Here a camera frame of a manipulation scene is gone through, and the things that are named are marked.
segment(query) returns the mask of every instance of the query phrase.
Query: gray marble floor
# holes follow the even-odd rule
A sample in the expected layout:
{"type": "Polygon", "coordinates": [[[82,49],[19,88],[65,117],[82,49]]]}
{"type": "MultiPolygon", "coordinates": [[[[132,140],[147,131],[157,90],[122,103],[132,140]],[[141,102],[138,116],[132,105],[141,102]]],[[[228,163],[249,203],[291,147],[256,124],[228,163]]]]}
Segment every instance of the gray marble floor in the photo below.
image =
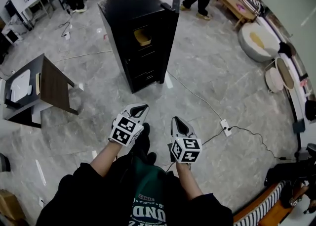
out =
{"type": "MultiPolygon", "coordinates": [[[[147,122],[151,125],[151,151],[158,154],[157,165],[170,165],[170,120],[180,116],[194,126],[205,141],[220,132],[217,115],[199,98],[171,77],[173,88],[152,84],[131,94],[111,52],[97,2],[88,0],[88,11],[74,14],[70,20],[71,39],[60,37],[58,25],[68,15],[58,8],[49,20],[37,23],[23,42],[15,46],[3,64],[3,70],[18,70],[42,53],[84,90],[70,89],[72,107],[79,116],[52,107],[42,112],[42,129],[21,126],[14,134],[0,139],[0,152],[12,165],[9,173],[0,173],[0,188],[13,192],[30,224],[41,207],[39,197],[51,200],[60,179],[72,174],[80,162],[90,162],[92,151],[99,152],[107,142],[111,121],[127,104],[150,105],[147,122]],[[67,58],[101,52],[74,59],[67,58]],[[37,168],[40,164],[46,184],[37,168]]],[[[292,113],[283,93],[268,94],[264,69],[248,58],[233,31],[234,17],[220,5],[209,6],[209,22],[181,12],[168,70],[196,94],[205,98],[227,119],[261,133],[276,156],[293,157],[297,139],[292,132],[292,113]]],[[[192,172],[204,192],[214,195],[233,211],[254,197],[262,188],[265,174],[277,160],[261,145],[258,136],[233,129],[226,138],[219,135],[204,147],[192,172]]]]}

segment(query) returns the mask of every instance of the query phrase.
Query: black sleeve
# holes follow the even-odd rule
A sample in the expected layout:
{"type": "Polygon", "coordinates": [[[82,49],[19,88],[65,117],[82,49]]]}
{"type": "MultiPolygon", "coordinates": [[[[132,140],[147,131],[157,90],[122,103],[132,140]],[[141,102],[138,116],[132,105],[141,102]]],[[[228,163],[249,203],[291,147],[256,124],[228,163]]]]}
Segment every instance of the black sleeve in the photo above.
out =
{"type": "Polygon", "coordinates": [[[232,211],[221,205],[212,193],[189,201],[187,211],[187,225],[233,225],[232,211]]]}
{"type": "Polygon", "coordinates": [[[73,175],[60,180],[57,193],[42,209],[36,225],[81,225],[87,216],[80,215],[97,214],[104,189],[104,179],[89,164],[81,163],[73,175]]]}

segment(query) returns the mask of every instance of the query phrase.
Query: cardboard box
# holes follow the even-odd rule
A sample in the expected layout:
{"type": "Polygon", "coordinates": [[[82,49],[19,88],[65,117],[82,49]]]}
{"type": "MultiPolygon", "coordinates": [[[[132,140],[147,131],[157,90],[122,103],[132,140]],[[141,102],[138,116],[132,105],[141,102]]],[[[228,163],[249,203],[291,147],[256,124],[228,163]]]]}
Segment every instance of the cardboard box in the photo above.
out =
{"type": "Polygon", "coordinates": [[[25,219],[22,208],[14,194],[0,190],[0,213],[12,219],[25,219]]]}

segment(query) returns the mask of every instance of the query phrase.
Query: power strip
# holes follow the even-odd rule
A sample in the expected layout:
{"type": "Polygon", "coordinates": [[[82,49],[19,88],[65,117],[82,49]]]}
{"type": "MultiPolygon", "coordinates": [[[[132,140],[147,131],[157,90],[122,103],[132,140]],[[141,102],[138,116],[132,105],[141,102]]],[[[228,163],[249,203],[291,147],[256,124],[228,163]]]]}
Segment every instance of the power strip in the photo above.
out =
{"type": "Polygon", "coordinates": [[[228,123],[227,123],[226,119],[222,120],[220,122],[220,124],[221,124],[221,126],[222,126],[222,128],[224,130],[225,135],[227,137],[229,137],[232,134],[232,131],[228,130],[229,126],[228,126],[228,123]]]}

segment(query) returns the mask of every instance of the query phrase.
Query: cable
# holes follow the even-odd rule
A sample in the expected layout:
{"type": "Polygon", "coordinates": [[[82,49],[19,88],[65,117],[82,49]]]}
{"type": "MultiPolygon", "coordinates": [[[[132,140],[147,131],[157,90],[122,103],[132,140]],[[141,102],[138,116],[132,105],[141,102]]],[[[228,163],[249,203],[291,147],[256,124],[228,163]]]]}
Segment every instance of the cable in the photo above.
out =
{"type": "Polygon", "coordinates": [[[199,99],[203,100],[213,111],[214,113],[217,114],[217,116],[221,119],[221,121],[223,120],[222,117],[215,111],[215,109],[204,99],[201,98],[200,96],[196,95],[193,91],[191,91],[188,87],[186,87],[179,79],[177,79],[174,75],[172,75],[168,70],[167,72],[175,79],[177,80],[180,84],[182,84],[189,92],[191,92],[194,96],[198,97],[199,99]]]}
{"type": "Polygon", "coordinates": [[[295,162],[296,162],[296,160],[294,160],[294,159],[290,159],[290,158],[286,158],[286,157],[276,157],[276,156],[273,154],[273,152],[272,152],[271,150],[269,150],[268,147],[267,147],[267,146],[265,145],[265,143],[263,142],[263,137],[262,137],[261,134],[259,134],[259,133],[253,133],[252,131],[250,131],[250,130],[248,130],[248,129],[240,128],[240,127],[238,127],[238,126],[232,126],[232,127],[228,128],[228,130],[231,130],[232,128],[238,128],[238,129],[240,129],[240,130],[246,130],[246,131],[250,132],[250,133],[251,133],[252,135],[254,135],[254,136],[255,136],[255,135],[260,136],[260,137],[261,137],[261,143],[265,146],[265,148],[266,148],[267,151],[271,152],[271,154],[273,155],[274,158],[279,159],[279,160],[291,160],[291,161],[295,161],[295,162]]]}
{"type": "Polygon", "coordinates": [[[166,170],[166,172],[168,172],[168,171],[170,170],[171,166],[173,166],[174,163],[175,163],[175,162],[173,162],[173,163],[169,166],[169,168],[168,168],[168,170],[166,170]]]}
{"type": "Polygon", "coordinates": [[[202,146],[203,146],[204,144],[206,144],[207,142],[211,141],[213,138],[219,136],[223,131],[224,131],[224,129],[222,129],[222,131],[220,131],[217,135],[213,136],[212,138],[210,138],[209,140],[207,140],[206,142],[204,142],[204,143],[202,144],[202,146]]]}
{"type": "MultiPolygon", "coordinates": [[[[219,136],[223,131],[224,131],[224,129],[222,129],[217,135],[211,137],[209,140],[207,140],[206,142],[204,142],[204,143],[202,144],[202,146],[203,146],[204,144],[206,144],[207,142],[211,141],[213,138],[219,136]]],[[[173,163],[169,166],[169,168],[168,168],[168,170],[166,170],[166,172],[168,172],[168,171],[170,170],[171,166],[173,166],[174,163],[175,163],[175,162],[173,162],[173,163]]]]}
{"type": "Polygon", "coordinates": [[[70,18],[67,20],[67,22],[65,22],[64,24],[60,24],[60,25],[58,26],[58,28],[62,28],[62,27],[64,27],[65,25],[67,25],[66,28],[65,28],[65,30],[63,31],[63,33],[61,34],[60,37],[64,37],[64,36],[65,36],[64,33],[65,33],[65,31],[67,30],[67,28],[70,26],[70,20],[71,20],[71,18],[72,18],[72,15],[70,15],[70,18]]]}
{"type": "Polygon", "coordinates": [[[101,53],[109,53],[109,52],[113,52],[113,50],[101,51],[101,52],[97,52],[97,53],[89,53],[89,54],[82,54],[82,55],[72,56],[72,57],[65,58],[65,59],[62,59],[62,60],[59,60],[59,61],[55,61],[55,62],[53,62],[53,63],[61,62],[61,61],[65,61],[65,60],[69,60],[69,59],[73,59],[73,58],[77,58],[77,57],[83,57],[83,56],[91,55],[91,54],[101,54],[101,53]]]}

